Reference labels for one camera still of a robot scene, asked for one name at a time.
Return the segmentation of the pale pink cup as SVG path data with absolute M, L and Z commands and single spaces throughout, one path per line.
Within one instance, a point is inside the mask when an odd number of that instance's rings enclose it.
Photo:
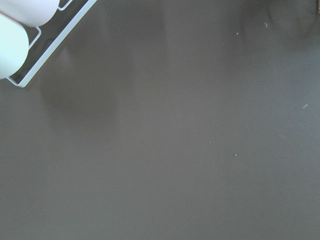
M 59 0 L 1 0 L 0 12 L 28 26 L 46 24 L 56 13 Z

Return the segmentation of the pale green cup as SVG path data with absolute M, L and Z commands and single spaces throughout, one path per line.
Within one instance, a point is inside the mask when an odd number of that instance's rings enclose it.
M 24 64 L 29 52 L 29 38 L 25 28 L 4 14 L 0 14 L 0 78 L 15 74 Z

